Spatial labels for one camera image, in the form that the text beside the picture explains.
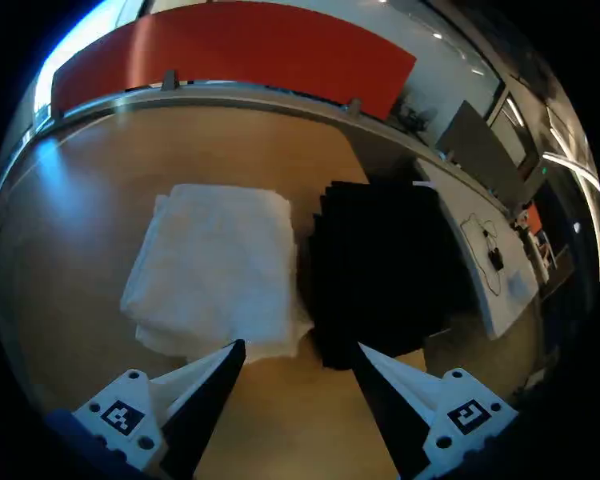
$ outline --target black cable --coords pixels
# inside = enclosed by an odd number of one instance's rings
[[[471,242],[469,240],[469,237],[467,236],[464,226],[471,222],[471,217],[474,217],[476,223],[478,224],[478,226],[480,228],[482,228],[482,231],[485,232],[485,243],[486,243],[486,249],[487,251],[492,251],[493,249],[490,247],[489,245],[489,240],[491,239],[494,244],[495,244],[495,248],[498,248],[498,243],[496,242],[496,238],[498,237],[498,231],[495,228],[495,224],[493,223],[492,220],[487,220],[486,222],[480,222],[480,220],[478,219],[478,216],[475,213],[471,213],[469,215],[469,217],[466,218],[466,220],[464,220],[462,223],[460,223],[460,230],[462,231],[462,235],[464,235],[464,238],[466,240],[466,242],[469,244],[469,249],[471,250],[471,254],[474,257],[475,263],[478,266],[478,268],[480,269],[480,271],[482,272],[482,274],[485,276],[485,283],[487,288],[491,291],[492,294],[494,294],[496,297],[500,296],[500,293],[502,292],[502,284],[501,284],[501,280],[500,280],[500,272],[498,272],[495,268],[494,271],[496,273],[496,275],[498,276],[498,291],[494,290],[494,288],[489,284],[489,278],[486,276],[486,271],[484,268],[482,268],[482,265],[480,265],[480,262],[478,261],[478,257],[476,256],[475,252],[474,252],[474,248],[471,245]],[[494,226],[494,231],[495,233],[492,233],[490,231],[488,231],[488,229],[486,229],[484,227],[485,224],[487,223],[491,223],[491,225]]]

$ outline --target wooden table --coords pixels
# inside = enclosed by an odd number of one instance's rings
[[[302,245],[331,181],[366,182],[332,126],[220,107],[111,115],[43,141],[17,170],[0,229],[0,323],[44,410],[75,409],[131,367],[151,377],[182,365],[136,342],[118,305],[157,194],[178,183],[275,190]],[[421,351],[403,360],[424,370]],[[198,477],[396,472],[353,374],[323,369],[304,338],[297,358],[242,369]]]

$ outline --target folded black cloth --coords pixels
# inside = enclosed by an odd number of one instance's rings
[[[333,182],[309,240],[314,343],[350,368],[362,342],[397,356],[422,348],[473,293],[438,194],[425,186]]]

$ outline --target folded white towel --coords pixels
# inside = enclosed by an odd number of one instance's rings
[[[290,204],[275,192],[175,186],[156,199],[121,310],[164,354],[199,358],[242,338],[252,359],[293,355],[309,328],[296,323],[295,251]]]

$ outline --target orange wall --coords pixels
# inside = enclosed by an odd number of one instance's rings
[[[536,235],[542,230],[542,222],[540,221],[540,214],[538,213],[535,203],[532,203],[531,206],[526,209],[526,212],[529,216],[526,220],[527,225],[529,225],[529,230],[531,230],[532,234]]]
[[[329,15],[258,2],[215,2],[148,15],[76,54],[54,76],[51,105],[161,82],[235,80],[312,94],[386,118],[415,57]]]

